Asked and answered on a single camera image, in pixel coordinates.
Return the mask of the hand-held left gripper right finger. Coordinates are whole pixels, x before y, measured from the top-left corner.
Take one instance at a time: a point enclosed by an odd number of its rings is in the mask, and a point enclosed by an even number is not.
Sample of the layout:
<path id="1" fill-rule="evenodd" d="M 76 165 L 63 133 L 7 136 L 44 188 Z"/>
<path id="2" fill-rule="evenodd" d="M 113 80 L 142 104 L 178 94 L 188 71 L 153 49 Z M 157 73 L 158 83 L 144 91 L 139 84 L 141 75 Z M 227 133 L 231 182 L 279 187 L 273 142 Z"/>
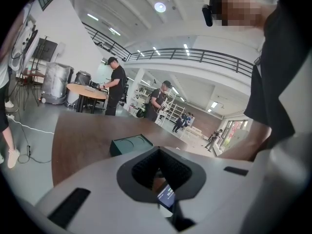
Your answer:
<path id="1" fill-rule="evenodd" d="M 252 165 L 249 161 L 160 147 L 159 169 L 164 182 L 159 189 L 159 203 L 172 213 L 172 225 L 182 231 L 220 206 L 242 183 Z"/>

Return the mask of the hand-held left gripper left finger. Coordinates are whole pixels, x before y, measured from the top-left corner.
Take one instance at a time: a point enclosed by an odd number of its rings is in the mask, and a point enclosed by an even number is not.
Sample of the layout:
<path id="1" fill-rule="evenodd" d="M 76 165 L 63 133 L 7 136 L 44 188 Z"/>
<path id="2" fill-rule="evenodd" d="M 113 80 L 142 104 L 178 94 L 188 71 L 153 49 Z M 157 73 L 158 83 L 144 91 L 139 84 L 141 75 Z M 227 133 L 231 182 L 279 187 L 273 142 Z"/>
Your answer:
<path id="1" fill-rule="evenodd" d="M 131 152 L 98 161 L 71 175 L 39 201 L 34 208 L 34 220 L 52 234 L 174 234 L 175 228 L 156 204 L 132 200 L 117 183 L 119 167 L 139 154 Z M 91 193 L 64 230 L 49 220 L 48 215 L 75 188 Z"/>

